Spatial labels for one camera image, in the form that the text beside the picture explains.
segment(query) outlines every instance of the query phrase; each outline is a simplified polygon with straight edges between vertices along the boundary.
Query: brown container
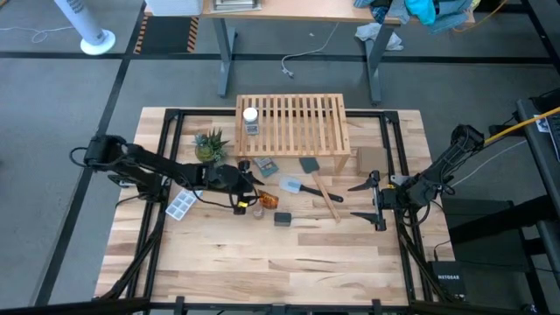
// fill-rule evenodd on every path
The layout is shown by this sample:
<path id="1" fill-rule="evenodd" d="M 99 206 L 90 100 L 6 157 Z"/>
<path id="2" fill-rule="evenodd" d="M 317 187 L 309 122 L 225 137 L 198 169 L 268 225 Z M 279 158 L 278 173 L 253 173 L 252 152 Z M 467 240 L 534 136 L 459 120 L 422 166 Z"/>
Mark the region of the brown container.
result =
<path id="1" fill-rule="evenodd" d="M 356 153 L 358 176 L 367 177 L 371 171 L 387 175 L 387 151 L 384 148 L 360 147 Z"/>

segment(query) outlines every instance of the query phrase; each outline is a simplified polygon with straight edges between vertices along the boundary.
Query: orange object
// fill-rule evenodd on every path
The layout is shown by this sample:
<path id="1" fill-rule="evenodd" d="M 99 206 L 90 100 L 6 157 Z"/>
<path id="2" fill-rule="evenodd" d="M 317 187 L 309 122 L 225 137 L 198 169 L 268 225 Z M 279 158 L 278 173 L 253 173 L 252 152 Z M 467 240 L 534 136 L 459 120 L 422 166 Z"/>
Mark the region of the orange object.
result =
<path id="1" fill-rule="evenodd" d="M 278 208 L 278 201 L 280 199 L 277 196 L 262 190 L 259 190 L 258 192 L 259 192 L 259 202 L 261 202 L 262 207 L 271 210 Z"/>

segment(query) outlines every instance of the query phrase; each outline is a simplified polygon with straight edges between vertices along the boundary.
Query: small succulent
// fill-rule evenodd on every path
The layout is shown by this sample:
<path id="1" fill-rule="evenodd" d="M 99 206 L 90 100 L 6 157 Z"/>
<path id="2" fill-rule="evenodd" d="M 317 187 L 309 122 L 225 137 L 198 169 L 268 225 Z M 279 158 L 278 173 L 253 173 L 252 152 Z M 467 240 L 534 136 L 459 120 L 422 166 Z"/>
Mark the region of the small succulent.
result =
<path id="1" fill-rule="evenodd" d="M 223 148 L 228 141 L 221 141 L 221 129 L 216 133 L 216 129 L 207 135 L 198 134 L 194 137 L 196 144 L 196 156 L 200 162 L 220 162 L 227 156 L 226 150 Z"/>

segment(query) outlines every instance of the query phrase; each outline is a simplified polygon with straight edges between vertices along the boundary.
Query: wooden slatted crate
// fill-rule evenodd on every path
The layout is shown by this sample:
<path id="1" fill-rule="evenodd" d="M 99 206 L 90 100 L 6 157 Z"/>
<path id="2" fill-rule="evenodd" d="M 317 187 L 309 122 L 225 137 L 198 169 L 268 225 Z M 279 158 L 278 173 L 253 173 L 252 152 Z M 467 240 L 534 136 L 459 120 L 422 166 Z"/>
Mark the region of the wooden slatted crate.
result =
<path id="1" fill-rule="evenodd" d="M 259 134 L 247 135 L 243 110 L 255 108 Z M 340 172 L 350 157 L 342 94 L 238 95 L 234 156 L 333 157 Z"/>

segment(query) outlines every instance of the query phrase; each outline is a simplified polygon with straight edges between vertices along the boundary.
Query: desk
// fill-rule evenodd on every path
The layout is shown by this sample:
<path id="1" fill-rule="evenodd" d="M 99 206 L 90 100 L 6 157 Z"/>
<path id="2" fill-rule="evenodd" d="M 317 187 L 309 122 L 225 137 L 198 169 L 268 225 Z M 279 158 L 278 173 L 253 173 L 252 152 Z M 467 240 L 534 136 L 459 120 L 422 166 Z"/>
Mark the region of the desk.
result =
<path id="1" fill-rule="evenodd" d="M 220 79 L 218 80 L 218 95 L 221 97 L 225 97 L 228 91 L 229 69 L 233 62 L 232 53 L 237 35 L 235 28 L 226 26 L 225 18 L 355 23 L 374 22 L 369 8 L 355 8 L 351 0 L 262 0 L 262 10 L 217 14 L 212 13 L 212 6 L 213 0 L 204 0 L 204 10 L 200 17 L 213 19 L 221 55 Z M 149 6 L 146 6 L 144 13 L 147 16 L 153 15 Z M 466 23 L 473 24 L 473 13 L 469 11 L 468 15 L 469 18 Z M 393 30 L 400 25 L 401 23 L 398 18 L 386 17 L 377 40 L 375 42 L 368 40 L 364 44 L 366 47 L 367 78 L 372 105 L 377 105 L 382 101 L 378 66 Z"/>
<path id="2" fill-rule="evenodd" d="M 344 203 L 335 205 L 342 217 L 341 223 L 335 223 L 321 197 L 303 192 L 295 195 L 278 187 L 282 174 L 302 179 L 305 185 L 314 187 L 312 177 L 304 174 L 295 158 L 277 158 L 275 162 L 280 171 L 269 178 L 262 178 L 251 165 L 255 176 L 266 183 L 259 188 L 279 196 L 281 211 L 292 213 L 291 227 L 274 227 L 272 212 L 267 212 L 262 220 L 255 220 L 250 209 L 248 215 L 234 216 L 231 211 L 200 202 L 182 221 L 167 218 L 153 290 L 148 294 L 151 301 L 170 304 L 176 296 L 183 296 L 187 303 L 212 305 L 358 305 L 367 310 L 375 298 L 384 306 L 400 307 L 408 305 L 409 297 L 415 294 L 421 297 L 420 276 L 414 262 L 410 262 L 411 269 L 408 268 L 414 287 L 407 292 L 404 276 L 407 265 L 403 263 L 392 213 L 385 214 L 388 227 L 385 232 L 375 232 L 367 221 L 350 214 L 374 211 L 371 191 L 347 191 L 365 180 L 356 177 L 357 147 L 389 147 L 392 156 L 389 169 L 401 173 L 402 160 L 397 144 L 401 138 L 410 172 L 419 172 L 431 164 L 420 112 L 390 112 L 393 117 L 397 115 L 397 123 L 393 125 L 399 126 L 402 137 L 387 128 L 384 113 L 346 111 L 352 156 L 340 175 L 334 175 L 331 158 L 318 159 L 319 175 L 327 190 L 345 199 Z M 194 136 L 212 127 L 222 128 L 225 140 L 233 140 L 234 114 L 233 108 L 189 109 L 189 114 L 180 118 L 182 129 L 175 132 L 180 135 L 175 150 L 177 160 L 196 162 Z M 134 142 L 148 151 L 157 151 L 164 117 L 165 108 L 144 108 Z M 171 142 L 167 141 L 165 156 L 172 155 Z M 234 141 L 228 143 L 227 148 L 232 151 Z M 381 186 L 386 185 L 387 178 L 383 178 Z M 172 185 L 170 199 L 178 191 L 179 188 Z M 123 190 L 121 199 L 136 193 L 132 189 Z M 214 192 L 204 192 L 203 198 L 222 203 L 227 203 L 228 199 Z M 144 204 L 144 201 L 132 200 L 116 209 L 96 295 L 107 291 L 132 261 Z M 420 230 L 427 256 L 431 256 L 435 245 L 449 240 L 441 209 L 432 208 Z M 438 253 L 442 259 L 453 259 L 450 244 L 440 246 Z M 136 288 L 137 296 L 142 296 L 141 289 L 147 283 L 146 270 L 144 265 L 140 271 L 140 285 Z"/>

